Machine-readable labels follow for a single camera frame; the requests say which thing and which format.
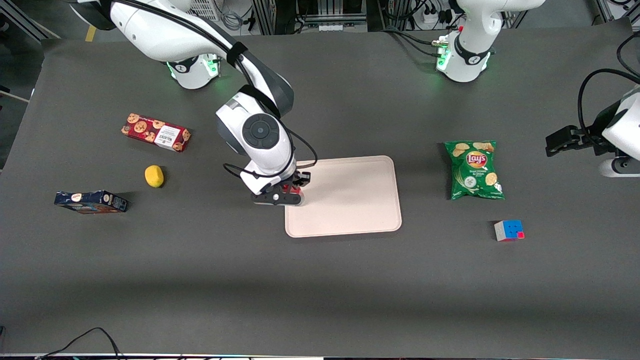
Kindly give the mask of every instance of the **cereal box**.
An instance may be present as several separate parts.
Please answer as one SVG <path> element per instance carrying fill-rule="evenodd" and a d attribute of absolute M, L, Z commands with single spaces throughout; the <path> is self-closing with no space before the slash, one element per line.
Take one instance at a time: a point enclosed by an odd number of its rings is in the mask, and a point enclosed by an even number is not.
<path fill-rule="evenodd" d="M 99 190 L 89 193 L 57 192 L 53 204 L 80 214 L 106 214 L 127 211 L 129 202 L 106 190 Z"/>

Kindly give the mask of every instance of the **colorful cube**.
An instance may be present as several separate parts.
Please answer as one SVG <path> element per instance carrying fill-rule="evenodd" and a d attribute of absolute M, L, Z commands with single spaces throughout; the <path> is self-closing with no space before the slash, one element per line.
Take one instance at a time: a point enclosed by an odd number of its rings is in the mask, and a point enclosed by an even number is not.
<path fill-rule="evenodd" d="M 503 220 L 496 223 L 495 237 L 498 241 L 516 241 L 524 239 L 522 222 L 520 220 Z"/>

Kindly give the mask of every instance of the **red cookie box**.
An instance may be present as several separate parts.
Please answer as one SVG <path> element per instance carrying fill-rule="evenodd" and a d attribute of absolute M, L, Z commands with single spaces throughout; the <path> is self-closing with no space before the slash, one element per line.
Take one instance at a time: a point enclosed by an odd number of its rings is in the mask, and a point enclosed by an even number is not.
<path fill-rule="evenodd" d="M 184 151 L 191 138 L 191 133 L 186 127 L 134 113 L 129 114 L 127 123 L 122 127 L 122 133 L 130 138 L 177 152 Z"/>

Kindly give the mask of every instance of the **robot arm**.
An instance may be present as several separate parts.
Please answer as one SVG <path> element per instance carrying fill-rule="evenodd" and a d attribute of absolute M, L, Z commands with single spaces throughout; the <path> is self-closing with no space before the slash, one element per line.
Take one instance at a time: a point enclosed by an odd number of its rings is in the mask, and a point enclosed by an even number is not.
<path fill-rule="evenodd" d="M 285 79 L 215 23 L 188 15 L 169 0 L 78 0 L 72 4 L 81 17 L 88 13 L 88 6 L 108 17 L 143 54 L 169 63 L 172 72 L 179 73 L 179 82 L 203 78 L 198 75 L 206 70 L 203 54 L 215 54 L 242 72 L 248 86 L 216 112 L 220 136 L 238 154 L 251 158 L 244 169 L 233 168 L 240 171 L 254 202 L 301 204 L 299 187 L 308 183 L 310 174 L 296 171 L 291 136 L 280 121 L 294 99 Z M 204 78 L 206 84 L 210 78 Z"/>
<path fill-rule="evenodd" d="M 614 153 L 604 160 L 599 171 L 607 177 L 640 177 L 640 86 L 602 110 L 593 124 L 584 130 L 565 126 L 547 136 L 547 156 L 566 150 L 592 147 L 599 156 Z"/>
<path fill-rule="evenodd" d="M 502 29 L 499 12 L 537 8 L 545 0 L 458 0 L 467 14 L 463 31 L 453 31 L 433 42 L 442 59 L 436 69 L 453 81 L 475 80 L 486 68 L 489 49 Z"/>

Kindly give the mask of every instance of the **lay's chip bag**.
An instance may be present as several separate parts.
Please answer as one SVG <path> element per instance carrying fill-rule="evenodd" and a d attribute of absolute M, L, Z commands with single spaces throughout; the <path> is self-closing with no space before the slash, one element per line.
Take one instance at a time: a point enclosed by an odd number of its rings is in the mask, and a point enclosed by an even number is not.
<path fill-rule="evenodd" d="M 493 168 L 495 141 L 457 141 L 445 142 L 444 145 L 452 162 L 451 200 L 465 195 L 504 199 Z"/>

